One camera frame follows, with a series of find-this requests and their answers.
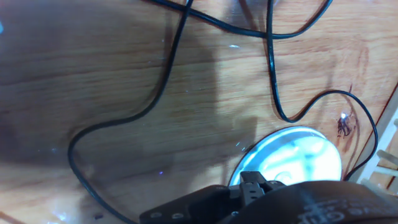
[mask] black device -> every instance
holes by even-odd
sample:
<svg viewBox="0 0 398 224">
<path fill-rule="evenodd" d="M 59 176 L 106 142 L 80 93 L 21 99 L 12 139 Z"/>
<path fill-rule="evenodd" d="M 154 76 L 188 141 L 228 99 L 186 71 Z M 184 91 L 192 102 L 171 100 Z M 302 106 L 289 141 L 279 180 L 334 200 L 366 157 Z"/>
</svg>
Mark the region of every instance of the black device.
<svg viewBox="0 0 398 224">
<path fill-rule="evenodd" d="M 352 182 L 285 186 L 242 172 L 232 187 L 212 185 L 142 213 L 141 224 L 398 223 L 398 199 Z"/>
</svg>

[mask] wooden table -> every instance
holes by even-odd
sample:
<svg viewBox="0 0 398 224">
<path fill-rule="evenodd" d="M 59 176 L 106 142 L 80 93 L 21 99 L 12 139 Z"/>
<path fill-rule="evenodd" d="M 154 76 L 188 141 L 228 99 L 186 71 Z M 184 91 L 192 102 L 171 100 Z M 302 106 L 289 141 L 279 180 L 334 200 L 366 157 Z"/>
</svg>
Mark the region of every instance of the wooden table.
<svg viewBox="0 0 398 224">
<path fill-rule="evenodd" d="M 297 30 L 322 2 L 280 0 L 274 32 Z M 193 3 L 226 22 L 264 29 L 265 1 L 248 6 L 253 22 L 238 0 Z M 276 40 L 286 113 L 335 88 L 358 96 L 377 121 L 397 85 L 397 11 L 393 0 L 335 0 L 308 32 Z M 0 223 L 119 223 L 73 175 L 67 145 L 82 128 L 145 106 L 178 20 L 179 13 L 139 0 L 0 1 Z M 352 130 L 345 137 L 337 128 L 342 113 Z M 343 175 L 371 133 L 361 108 L 339 95 L 320 100 L 297 125 L 338 147 Z M 98 192 L 135 219 L 227 184 L 246 147 L 288 126 L 272 107 L 263 40 L 190 17 L 157 107 L 87 136 L 76 159 Z"/>
</svg>

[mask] small insect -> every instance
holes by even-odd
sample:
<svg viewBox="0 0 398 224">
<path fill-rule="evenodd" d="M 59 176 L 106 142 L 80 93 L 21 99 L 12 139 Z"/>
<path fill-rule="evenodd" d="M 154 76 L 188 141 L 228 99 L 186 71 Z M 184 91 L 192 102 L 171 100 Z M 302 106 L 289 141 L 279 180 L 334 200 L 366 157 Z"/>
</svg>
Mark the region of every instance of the small insect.
<svg viewBox="0 0 398 224">
<path fill-rule="evenodd" d="M 343 135 L 344 137 L 351 134 L 351 128 L 347 125 L 349 117 L 345 113 L 341 113 L 340 119 L 337 121 L 338 123 L 338 133 L 339 136 Z"/>
</svg>

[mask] disc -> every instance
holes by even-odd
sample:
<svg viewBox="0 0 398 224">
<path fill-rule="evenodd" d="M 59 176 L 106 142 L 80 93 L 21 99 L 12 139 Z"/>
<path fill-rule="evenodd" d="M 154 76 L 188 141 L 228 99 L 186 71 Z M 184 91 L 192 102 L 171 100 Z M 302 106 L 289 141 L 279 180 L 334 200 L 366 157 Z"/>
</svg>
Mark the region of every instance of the disc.
<svg viewBox="0 0 398 224">
<path fill-rule="evenodd" d="M 259 171 L 266 180 L 285 185 L 313 180 L 340 180 L 340 154 L 319 131 L 281 129 L 259 141 L 236 167 L 229 185 L 240 183 L 240 172 Z"/>
</svg>

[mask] black cable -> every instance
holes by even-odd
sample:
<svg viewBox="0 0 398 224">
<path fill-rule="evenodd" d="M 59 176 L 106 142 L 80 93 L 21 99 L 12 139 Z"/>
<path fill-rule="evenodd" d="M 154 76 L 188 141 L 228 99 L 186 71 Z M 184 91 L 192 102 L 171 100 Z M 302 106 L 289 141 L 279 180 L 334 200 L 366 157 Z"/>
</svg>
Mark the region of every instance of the black cable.
<svg viewBox="0 0 398 224">
<path fill-rule="evenodd" d="M 187 6 L 184 8 L 182 17 L 180 19 L 180 24 L 178 25 L 177 31 L 175 33 L 174 36 L 174 41 L 173 41 L 173 45 L 169 54 L 169 58 L 166 64 L 166 68 L 165 68 L 165 73 L 164 76 L 162 77 L 161 83 L 160 83 L 160 87 L 158 92 L 156 93 L 154 99 L 151 101 L 151 103 L 149 103 L 149 105 L 142 110 L 140 113 L 128 117 L 128 118 L 123 118 L 123 119 L 116 119 L 116 120 L 112 120 L 112 121 L 107 121 L 107 122 L 103 122 L 103 123 L 99 123 L 99 124 L 94 124 L 92 126 L 89 126 L 83 130 L 81 130 L 78 134 L 75 135 L 75 137 L 73 137 L 73 139 L 70 141 L 69 143 L 69 147 L 68 147 L 68 161 L 69 161 L 69 165 L 70 168 L 72 169 L 72 171 L 75 173 L 76 177 L 79 179 L 80 183 L 84 186 L 84 188 L 88 191 L 88 193 L 93 196 L 93 198 L 102 206 L 104 207 L 109 213 L 113 214 L 115 217 L 117 217 L 118 219 L 122 220 L 125 223 L 128 224 L 137 224 L 136 222 L 132 221 L 131 219 L 129 219 L 128 217 L 125 217 L 124 215 L 120 214 L 118 211 L 116 211 L 113 207 L 111 207 L 108 203 L 106 203 L 101 196 L 99 196 L 97 194 L 97 192 L 95 191 L 95 189 L 90 185 L 90 183 L 84 178 L 83 174 L 80 172 L 79 168 L 77 167 L 75 160 L 73 158 L 73 149 L 75 148 L 76 143 L 83 138 L 84 136 L 86 136 L 89 133 L 92 133 L 93 131 L 102 129 L 102 128 L 108 128 L 111 126 L 117 126 L 120 124 L 126 124 L 126 123 L 130 123 L 133 121 L 136 121 L 140 118 L 142 118 L 143 116 L 145 116 L 147 113 L 149 113 L 155 106 L 156 104 L 159 102 L 160 97 L 162 96 L 165 88 L 166 88 L 166 84 L 167 81 L 169 80 L 170 77 L 170 73 L 172 71 L 172 67 L 173 67 L 173 63 L 174 63 L 174 58 L 175 58 L 175 54 L 177 52 L 177 48 L 178 48 L 178 43 L 180 42 L 180 38 L 181 38 L 181 34 L 184 28 L 184 25 L 187 21 L 188 15 L 190 13 L 190 9 L 192 6 L 192 2 L 193 0 L 189 0 L 187 2 Z"/>
<path fill-rule="evenodd" d="M 274 99 L 275 107 L 276 107 L 276 110 L 277 110 L 279 116 L 286 122 L 296 123 L 297 121 L 300 121 L 307 114 L 307 112 L 311 109 L 311 107 L 320 98 L 322 98 L 324 96 L 327 96 L 327 95 L 330 95 L 330 94 L 339 93 L 339 94 L 346 95 L 346 96 L 349 96 L 352 99 L 354 99 L 362 107 L 362 109 L 364 110 L 364 112 L 368 116 L 369 121 L 370 121 L 370 123 L 372 125 L 373 133 L 374 133 L 374 147 L 373 147 L 373 150 L 370 153 L 370 155 L 362 163 L 360 163 L 358 166 L 353 168 L 344 177 L 343 180 L 347 181 L 347 180 L 349 180 L 349 178 L 359 168 L 361 168 L 363 165 L 365 165 L 365 163 L 367 163 L 372 158 L 374 153 L 376 152 L 377 145 L 378 145 L 378 142 L 379 142 L 379 137 L 378 137 L 378 134 L 377 134 L 377 129 L 376 129 L 376 125 L 374 123 L 374 120 L 373 120 L 369 110 L 366 108 L 366 106 L 362 103 L 361 100 L 359 100 L 352 93 L 349 93 L 349 92 L 343 91 L 343 90 L 328 90 L 328 91 L 324 91 L 323 93 L 320 93 L 319 95 L 314 97 L 309 103 L 307 103 L 307 105 L 301 110 L 301 112 L 293 119 L 290 119 L 290 118 L 288 118 L 285 115 L 285 113 L 284 113 L 284 111 L 282 109 L 282 105 L 280 103 L 279 93 L 278 93 L 278 86 L 277 86 L 277 79 L 276 79 L 275 60 L 274 60 L 274 41 L 273 41 L 273 37 L 272 37 L 272 13 L 273 13 L 273 7 L 274 7 L 274 1 L 273 0 L 268 0 L 267 19 L 266 19 L 267 20 L 266 21 L 266 26 L 267 26 L 266 40 L 267 40 L 268 67 L 269 67 L 269 78 L 270 78 L 270 81 L 271 81 L 272 97 Z"/>
<path fill-rule="evenodd" d="M 320 93 L 319 95 L 317 95 L 316 97 L 314 97 L 314 99 L 312 99 L 306 106 L 305 108 L 302 110 L 302 112 L 300 112 L 294 119 L 290 119 L 288 117 L 286 117 L 286 115 L 283 112 L 282 106 L 280 104 L 280 100 L 279 100 L 279 94 L 278 94 L 278 89 L 277 89 L 277 79 L 276 79 L 276 72 L 275 72 L 275 63 L 274 63 L 274 47 L 273 47 L 273 39 L 287 39 L 287 38 L 291 38 L 291 37 L 295 37 L 297 35 L 300 35 L 302 33 L 304 33 L 306 30 L 308 30 L 309 28 L 311 28 L 312 25 L 314 25 L 314 23 L 316 23 L 316 21 L 323 15 L 323 13 L 328 9 L 329 5 L 331 4 L 332 0 L 326 0 L 324 5 L 318 10 L 318 12 L 298 31 L 291 33 L 291 34 L 273 34 L 272 33 L 272 13 L 273 13 L 273 0 L 268 0 L 268 8 L 267 8 L 267 30 L 266 32 L 260 32 L 260 31 L 256 31 L 256 30 L 249 30 L 249 29 L 243 29 L 243 28 L 239 28 L 236 26 L 232 26 L 229 25 L 223 21 L 220 21 L 218 19 L 215 19 L 214 17 L 211 17 L 209 15 L 206 15 L 202 12 L 196 11 L 194 9 L 191 9 L 192 6 L 192 2 L 193 0 L 189 0 L 187 2 L 186 6 L 174 3 L 174 2 L 170 2 L 170 1 L 166 1 L 166 0 L 149 0 L 151 2 L 172 8 L 172 9 L 176 9 L 179 11 L 182 11 L 182 17 L 180 20 L 180 24 L 177 28 L 177 32 L 175 34 L 174 37 L 174 41 L 173 41 L 173 45 L 172 45 L 172 49 L 170 51 L 170 55 L 166 64 L 166 68 L 165 68 L 165 73 L 164 73 L 164 77 L 162 77 L 162 80 L 160 82 L 160 87 L 158 92 L 156 93 L 154 99 L 149 103 L 149 105 L 142 110 L 140 113 L 128 117 L 128 118 L 123 118 L 123 119 L 116 119 L 116 120 L 112 120 L 112 121 L 106 121 L 103 123 L 99 123 L 99 124 L 94 124 L 92 126 L 89 126 L 83 130 L 81 130 L 78 134 L 76 134 L 72 140 L 69 143 L 69 147 L 68 147 L 68 161 L 69 161 L 69 165 L 72 169 L 72 171 L 75 173 L 76 177 L 78 178 L 78 180 L 80 181 L 80 183 L 84 186 L 84 188 L 88 191 L 88 193 L 102 206 L 104 207 L 109 213 L 113 214 L 115 217 L 117 217 L 118 219 L 122 220 L 125 223 L 128 224 L 137 224 L 136 222 L 130 220 L 129 218 L 125 217 L 124 215 L 120 214 L 118 211 L 116 211 L 114 208 L 112 208 L 109 204 L 107 204 L 95 191 L 95 189 L 90 185 L 90 183 L 84 178 L 83 174 L 79 171 L 75 160 L 73 158 L 73 150 L 77 144 L 77 142 L 83 138 L 84 136 L 86 136 L 89 133 L 92 133 L 93 131 L 102 129 L 102 128 L 108 128 L 111 126 L 117 126 L 120 124 L 126 124 L 126 123 L 130 123 L 133 121 L 136 121 L 142 117 L 144 117 L 146 114 L 148 114 L 155 106 L 156 104 L 159 102 L 160 97 L 162 96 L 167 81 L 170 77 L 170 73 L 173 67 L 173 62 L 174 62 L 174 58 L 175 58 L 175 54 L 177 52 L 177 48 L 178 48 L 178 43 L 179 40 L 181 38 L 181 34 L 184 28 L 184 25 L 187 21 L 188 15 L 193 15 L 199 19 L 202 19 L 206 22 L 209 22 L 210 24 L 213 24 L 214 26 L 219 27 L 220 29 L 223 29 L 225 31 L 228 32 L 232 32 L 234 34 L 241 34 L 241 35 L 246 35 L 246 36 L 251 36 L 251 37 L 261 37 L 261 38 L 265 38 L 267 40 L 267 51 L 268 51 L 268 61 L 269 61 L 269 73 L 270 73 L 270 80 L 271 80 L 271 88 L 272 88 L 272 96 L 273 99 L 275 101 L 275 106 L 277 108 L 277 112 L 279 114 L 279 116 L 286 122 L 290 122 L 290 123 L 295 123 L 297 121 L 299 121 L 300 119 L 302 119 L 305 114 L 308 112 L 308 110 L 322 97 L 327 96 L 329 94 L 333 94 L 333 93 L 339 93 L 339 94 L 343 94 L 346 96 L 351 97 L 352 99 L 354 99 L 361 107 L 362 109 L 365 111 L 366 115 L 368 116 L 371 124 L 372 124 L 372 128 L 374 131 L 374 137 L 375 137 L 375 145 L 374 145 L 374 149 L 372 151 L 372 153 L 369 155 L 368 158 L 365 159 L 365 161 L 363 161 L 362 163 L 360 163 L 360 165 L 358 165 L 357 167 L 355 167 L 351 172 L 349 172 L 346 177 L 344 178 L 344 180 L 348 180 L 354 172 L 356 172 L 360 167 L 362 167 L 363 165 L 365 165 L 365 163 L 367 163 L 367 161 L 370 160 L 370 158 L 372 158 L 372 156 L 374 155 L 374 153 L 376 152 L 377 149 L 377 143 L 378 143 L 378 136 L 377 136 L 377 130 L 376 130 L 376 125 L 374 124 L 374 121 L 372 119 L 372 116 L 370 114 L 370 112 L 368 111 L 368 109 L 365 107 L 365 105 L 353 94 L 348 93 L 346 91 L 342 91 L 342 90 L 330 90 L 330 91 L 326 91 L 323 93 Z"/>
<path fill-rule="evenodd" d="M 183 6 L 181 4 L 171 2 L 168 0 L 147 0 L 147 1 L 159 4 L 161 6 L 165 6 L 165 7 L 171 8 L 171 9 L 175 9 L 178 11 L 183 11 L 185 8 L 185 6 Z M 288 39 L 288 38 L 296 37 L 300 34 L 303 34 L 305 31 L 307 31 L 309 28 L 311 28 L 311 26 L 314 25 L 319 20 L 319 18 L 321 18 L 323 13 L 326 12 L 326 10 L 328 9 L 328 7 L 330 6 L 330 4 L 332 2 L 333 2 L 333 0 L 325 0 L 325 3 L 323 3 L 322 7 L 319 8 L 319 10 L 314 14 L 314 16 L 308 22 L 306 22 L 305 25 L 298 31 L 290 33 L 290 34 L 273 34 L 272 38 L 273 39 Z M 246 35 L 246 36 L 250 36 L 250 37 L 260 37 L 260 38 L 265 38 L 265 36 L 266 36 L 265 32 L 232 26 L 226 22 L 223 22 L 219 19 L 216 19 L 214 17 L 211 17 L 205 13 L 202 13 L 202 12 L 194 10 L 194 9 L 191 9 L 190 16 L 199 18 L 199 19 L 201 19 L 205 22 L 208 22 L 220 29 L 223 29 L 227 32 L 231 32 L 234 34 Z"/>
</svg>

